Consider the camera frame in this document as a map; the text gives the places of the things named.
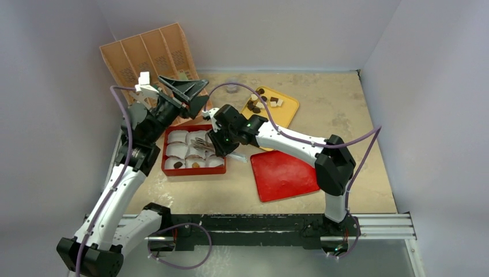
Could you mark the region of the metal tongs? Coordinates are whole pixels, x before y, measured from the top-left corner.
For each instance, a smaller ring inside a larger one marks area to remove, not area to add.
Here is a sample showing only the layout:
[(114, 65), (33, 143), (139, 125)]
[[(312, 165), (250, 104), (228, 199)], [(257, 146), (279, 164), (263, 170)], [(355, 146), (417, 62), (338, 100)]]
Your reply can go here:
[[(207, 141), (205, 141), (201, 138), (197, 137), (195, 139), (191, 139), (190, 142), (195, 149), (204, 149), (206, 151), (213, 152), (215, 155), (217, 155), (216, 149), (213, 146), (213, 144), (208, 143)], [(227, 154), (227, 157), (231, 158), (231, 159), (238, 160), (238, 161), (243, 162), (243, 163), (248, 162), (248, 158), (246, 155), (240, 154), (237, 152), (231, 152), (230, 154)]]

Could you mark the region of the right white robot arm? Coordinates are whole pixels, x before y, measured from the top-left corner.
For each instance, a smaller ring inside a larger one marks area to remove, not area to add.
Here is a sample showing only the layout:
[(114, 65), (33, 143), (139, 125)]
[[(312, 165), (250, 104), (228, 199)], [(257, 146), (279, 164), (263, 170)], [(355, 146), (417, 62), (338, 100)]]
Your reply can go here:
[(356, 162), (341, 137), (307, 136), (260, 115), (246, 118), (229, 104), (204, 111), (203, 115), (212, 124), (208, 136), (219, 157), (229, 155), (240, 145), (253, 145), (280, 151), (310, 165), (318, 187), (325, 193), (325, 230), (337, 235), (346, 228), (347, 187)]

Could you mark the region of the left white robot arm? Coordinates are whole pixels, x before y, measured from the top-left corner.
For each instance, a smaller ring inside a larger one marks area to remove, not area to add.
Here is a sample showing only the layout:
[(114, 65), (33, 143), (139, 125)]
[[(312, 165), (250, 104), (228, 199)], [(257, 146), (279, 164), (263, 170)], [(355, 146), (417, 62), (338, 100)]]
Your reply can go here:
[(171, 93), (160, 92), (144, 75), (131, 90), (136, 101), (124, 104), (113, 85), (110, 91), (122, 112), (121, 136), (110, 176), (93, 210), (71, 238), (61, 238), (57, 252), (76, 276), (117, 276), (125, 257), (147, 236), (177, 235), (169, 208), (147, 204), (136, 218), (119, 226), (135, 192), (146, 180), (160, 153), (157, 139), (179, 117), (195, 118), (209, 98), (202, 94), (208, 80), (175, 80), (159, 76)]

